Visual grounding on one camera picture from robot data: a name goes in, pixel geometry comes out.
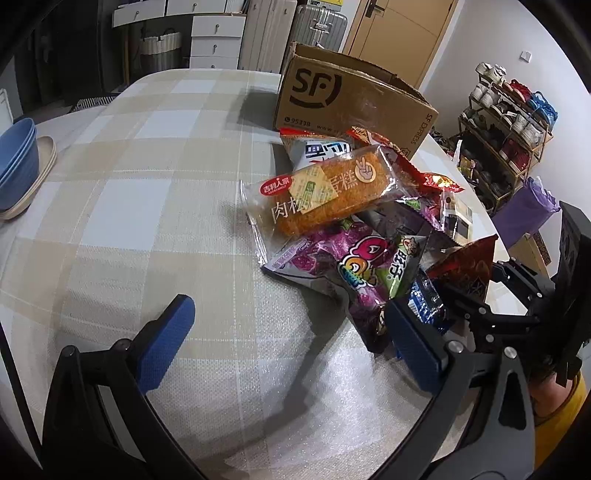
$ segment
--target blue gripper pad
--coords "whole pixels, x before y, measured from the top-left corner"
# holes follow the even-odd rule
[[[410,317],[395,301],[389,301],[384,308],[384,322],[388,327],[394,346],[400,351],[421,390],[433,395],[441,388],[442,365]]]
[[[183,296],[177,308],[165,314],[168,314],[167,318],[158,319],[164,321],[164,326],[156,333],[138,361],[135,379],[143,395],[160,386],[164,374],[193,326],[195,303],[191,297]]]

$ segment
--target beige tablecloth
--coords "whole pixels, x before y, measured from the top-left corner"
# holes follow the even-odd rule
[[[195,324],[148,397],[212,478],[364,479],[418,419],[429,398],[404,363],[368,353],[331,299],[258,268],[238,181],[290,169],[271,131],[279,79],[150,75],[60,155],[17,220],[0,278],[0,319],[39,431],[60,349],[133,338],[177,293],[195,300]],[[441,164],[434,145],[416,159]],[[483,218],[479,236],[494,231]]]

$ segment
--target hand gesture logo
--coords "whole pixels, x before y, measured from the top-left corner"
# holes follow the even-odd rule
[[[375,168],[374,166],[365,160],[365,157],[361,157],[360,160],[355,160],[355,176],[363,183],[371,183],[375,180]]]

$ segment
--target drawer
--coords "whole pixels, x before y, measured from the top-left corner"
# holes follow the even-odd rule
[[[192,37],[242,37],[244,16],[200,15],[193,17]]]
[[[191,57],[189,59],[191,69],[229,69],[238,68],[238,57],[229,59],[226,57]]]
[[[166,15],[223,13],[226,0],[168,0]]]
[[[164,16],[166,0],[145,0],[125,5],[113,12],[113,26],[125,25]]]
[[[241,40],[235,37],[195,37],[191,39],[191,56],[238,58]]]
[[[227,14],[239,14],[242,12],[242,6],[244,0],[226,0],[226,13]]]

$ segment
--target blue bowl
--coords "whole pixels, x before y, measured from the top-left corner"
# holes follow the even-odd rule
[[[23,118],[0,136],[0,184],[35,135],[35,122]]]
[[[0,183],[0,210],[8,210],[18,202],[39,175],[37,139],[31,138]]]

